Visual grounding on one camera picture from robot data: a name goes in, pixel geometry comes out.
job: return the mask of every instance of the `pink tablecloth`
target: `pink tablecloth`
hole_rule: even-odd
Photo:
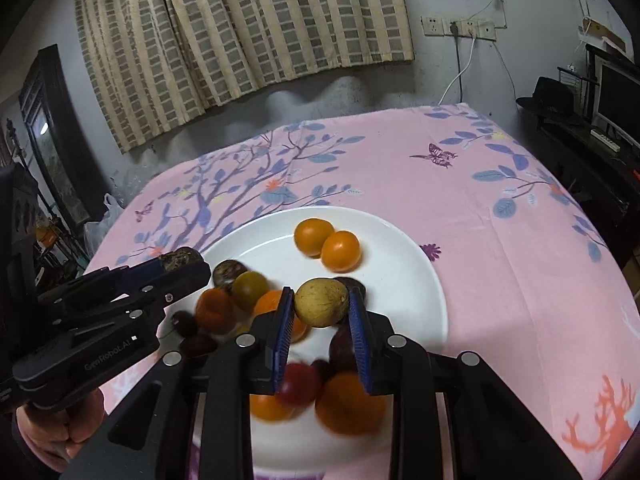
[[[479,352],[583,477],[599,478],[640,420],[638,312],[580,207],[466,105],[305,121],[179,164],[129,205],[91,269],[204,250],[310,204],[373,213],[420,244],[447,298],[446,353]],[[104,386],[108,411],[154,359]],[[386,478],[376,460],[388,459],[327,478]]]

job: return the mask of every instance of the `white plate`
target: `white plate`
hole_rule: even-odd
[[[293,243],[293,231],[307,218],[322,218],[336,230],[352,231],[360,240],[363,257],[348,275],[367,287],[367,309],[387,316],[396,333],[438,351],[447,337],[447,307],[442,286],[424,252],[400,229],[368,213],[334,206],[287,209],[258,218],[222,238],[203,253],[213,268],[235,259],[263,273],[273,288],[302,283],[321,276],[333,277],[318,259],[307,258]],[[175,303],[175,310],[192,310],[199,291]],[[168,329],[165,324],[161,332]],[[291,346],[290,357],[308,361],[328,358],[334,328],[314,328],[303,341]],[[162,350],[172,343],[167,337]],[[252,417],[255,468],[261,472],[319,472],[350,462],[388,446],[391,439],[391,405],[380,432],[364,437],[341,437],[316,420],[313,407],[289,422],[267,424]]]

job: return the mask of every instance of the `curtain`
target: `curtain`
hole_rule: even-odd
[[[76,19],[123,152],[272,83],[414,58],[404,0],[76,0]]]

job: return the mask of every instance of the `monitor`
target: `monitor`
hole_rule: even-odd
[[[598,70],[598,117],[613,126],[628,142],[640,148],[640,82],[606,62]]]

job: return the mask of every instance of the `metal bolt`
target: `metal bolt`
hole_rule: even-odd
[[[474,352],[465,352],[460,359],[467,366],[476,366],[480,362],[478,354]]]
[[[402,348],[406,345],[406,339],[398,334],[389,336],[389,339],[387,339],[386,342],[391,346],[391,348]]]
[[[247,348],[248,346],[251,346],[254,343],[255,343],[255,337],[252,336],[251,334],[241,334],[238,337],[236,337],[236,344],[240,348]]]
[[[180,352],[167,352],[166,354],[164,354],[164,356],[162,356],[162,362],[167,366],[175,366],[180,361],[182,361]]]

